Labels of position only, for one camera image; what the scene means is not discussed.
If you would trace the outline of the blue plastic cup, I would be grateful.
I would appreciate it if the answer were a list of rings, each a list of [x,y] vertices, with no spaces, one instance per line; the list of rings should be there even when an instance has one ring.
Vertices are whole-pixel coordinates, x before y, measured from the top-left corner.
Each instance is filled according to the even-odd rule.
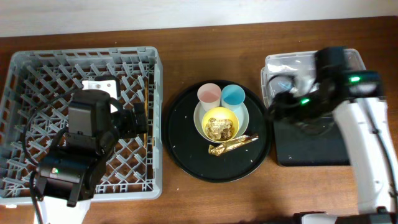
[[[245,97],[246,94],[239,85],[227,85],[221,91],[221,105],[235,110],[243,104]]]

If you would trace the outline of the yellow plastic bowl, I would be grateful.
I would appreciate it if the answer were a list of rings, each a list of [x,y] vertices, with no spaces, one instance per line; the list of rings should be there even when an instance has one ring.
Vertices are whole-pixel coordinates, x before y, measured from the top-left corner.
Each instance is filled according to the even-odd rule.
[[[201,119],[205,136],[213,142],[226,142],[237,135],[239,119],[231,110],[216,107],[207,111]]]

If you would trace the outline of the food scraps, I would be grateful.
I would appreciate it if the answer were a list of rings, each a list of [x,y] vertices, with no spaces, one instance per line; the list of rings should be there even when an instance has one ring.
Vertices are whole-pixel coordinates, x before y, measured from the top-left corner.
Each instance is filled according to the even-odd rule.
[[[234,123],[230,119],[210,118],[205,125],[205,134],[214,141],[227,141],[233,137]]]

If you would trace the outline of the pink plastic cup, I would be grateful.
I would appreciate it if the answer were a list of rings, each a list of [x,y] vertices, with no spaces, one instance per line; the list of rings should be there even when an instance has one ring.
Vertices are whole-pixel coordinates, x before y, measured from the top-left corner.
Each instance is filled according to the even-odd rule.
[[[206,83],[199,87],[197,97],[205,111],[211,110],[221,104],[221,88],[214,83]]]

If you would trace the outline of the gold foil wrapper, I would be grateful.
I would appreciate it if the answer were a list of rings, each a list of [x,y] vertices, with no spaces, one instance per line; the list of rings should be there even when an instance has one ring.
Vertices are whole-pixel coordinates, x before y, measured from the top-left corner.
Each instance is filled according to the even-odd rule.
[[[241,146],[244,146],[246,144],[249,144],[251,142],[254,142],[256,140],[259,139],[259,135],[258,134],[254,134],[252,136],[248,136],[248,135],[242,135],[240,137],[236,137],[232,140],[226,141],[224,143],[221,143],[218,146],[212,146],[209,145],[208,148],[208,153],[210,155],[214,155],[214,156],[220,156],[224,153],[227,153],[229,151],[232,151],[234,149],[237,149]]]

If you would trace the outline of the white napkin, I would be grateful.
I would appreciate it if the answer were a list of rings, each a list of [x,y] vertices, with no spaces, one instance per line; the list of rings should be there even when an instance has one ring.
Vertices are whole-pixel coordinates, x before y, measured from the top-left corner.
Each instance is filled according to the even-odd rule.
[[[313,70],[298,70],[294,73],[294,86],[290,92],[296,96],[304,96],[315,89],[315,72]]]

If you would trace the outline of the wooden chopstick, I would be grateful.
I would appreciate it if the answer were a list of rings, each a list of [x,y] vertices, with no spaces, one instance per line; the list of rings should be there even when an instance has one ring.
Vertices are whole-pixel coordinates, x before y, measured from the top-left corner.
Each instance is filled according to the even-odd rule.
[[[148,117],[148,101],[149,101],[149,83],[146,80],[145,81],[145,92],[144,92],[144,109],[145,109],[145,116],[146,116],[146,121],[147,121],[147,117]],[[147,132],[144,133],[144,149],[147,150]]]

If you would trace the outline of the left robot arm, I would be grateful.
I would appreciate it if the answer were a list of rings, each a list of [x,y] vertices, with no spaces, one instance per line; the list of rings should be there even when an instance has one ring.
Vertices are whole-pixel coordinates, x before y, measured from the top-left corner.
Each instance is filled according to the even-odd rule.
[[[71,95],[68,126],[55,135],[30,176],[38,223],[82,223],[118,141],[148,131],[144,103],[128,110],[105,91]]]

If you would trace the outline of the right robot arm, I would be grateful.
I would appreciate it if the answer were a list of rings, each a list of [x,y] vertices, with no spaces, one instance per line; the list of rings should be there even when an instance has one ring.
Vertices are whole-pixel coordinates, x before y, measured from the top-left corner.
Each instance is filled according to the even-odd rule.
[[[396,223],[397,156],[380,74],[350,66],[344,47],[269,55],[262,70],[267,117],[309,128],[332,115],[358,190],[358,213],[296,213],[292,223]]]

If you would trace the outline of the grey dishwasher rack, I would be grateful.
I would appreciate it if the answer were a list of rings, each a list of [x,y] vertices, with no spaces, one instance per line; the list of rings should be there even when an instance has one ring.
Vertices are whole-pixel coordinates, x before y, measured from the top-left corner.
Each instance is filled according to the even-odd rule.
[[[94,201],[155,199],[162,192],[162,63],[154,47],[16,52],[4,76],[1,97],[1,204],[29,205],[29,178],[67,125],[69,97],[83,80],[120,79],[119,102],[144,103],[149,83],[147,150],[144,135],[122,139],[106,163]]]

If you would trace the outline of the clear plastic bin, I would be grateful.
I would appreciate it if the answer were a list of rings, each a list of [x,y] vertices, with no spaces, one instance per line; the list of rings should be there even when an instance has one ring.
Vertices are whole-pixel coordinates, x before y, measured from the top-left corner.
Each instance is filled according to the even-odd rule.
[[[269,55],[262,72],[266,107],[280,92],[290,92],[294,73],[298,70],[315,72],[314,93],[320,117],[344,101],[378,97],[382,91],[377,72],[366,70],[357,53],[344,47],[327,47],[313,52]]]

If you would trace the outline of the black rectangular tray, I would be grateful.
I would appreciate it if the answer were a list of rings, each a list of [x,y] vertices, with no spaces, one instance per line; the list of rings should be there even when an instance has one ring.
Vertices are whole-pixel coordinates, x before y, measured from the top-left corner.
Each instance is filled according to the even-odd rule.
[[[343,137],[332,115],[306,123],[274,121],[277,162],[281,166],[348,166]]]

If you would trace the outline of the grey plate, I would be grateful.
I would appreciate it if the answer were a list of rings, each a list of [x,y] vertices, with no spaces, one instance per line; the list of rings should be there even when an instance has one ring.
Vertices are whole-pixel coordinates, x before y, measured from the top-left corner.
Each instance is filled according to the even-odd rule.
[[[202,137],[204,137],[206,140],[209,140],[210,142],[216,143],[216,141],[214,141],[206,136],[205,132],[203,131],[203,129],[201,127],[201,121],[202,121],[205,113],[206,113],[206,111],[203,109],[201,103],[197,103],[194,113],[193,113],[193,121],[194,121],[195,127]],[[234,111],[234,113],[239,120],[239,129],[237,131],[236,137],[240,137],[241,135],[243,135],[245,133],[245,131],[248,128],[249,112],[248,112],[248,109],[246,108],[246,105],[243,104],[240,108],[236,109]]]

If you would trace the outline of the round black tray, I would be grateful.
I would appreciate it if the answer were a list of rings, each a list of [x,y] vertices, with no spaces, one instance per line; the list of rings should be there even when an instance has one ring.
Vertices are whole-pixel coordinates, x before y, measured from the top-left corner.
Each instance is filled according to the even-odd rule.
[[[231,182],[256,170],[271,149],[272,124],[265,118],[266,107],[250,89],[243,87],[249,123],[246,133],[259,139],[220,156],[208,153],[210,141],[194,125],[194,109],[199,103],[197,91],[206,82],[184,89],[162,113],[162,143],[172,160],[186,173],[207,182]]]

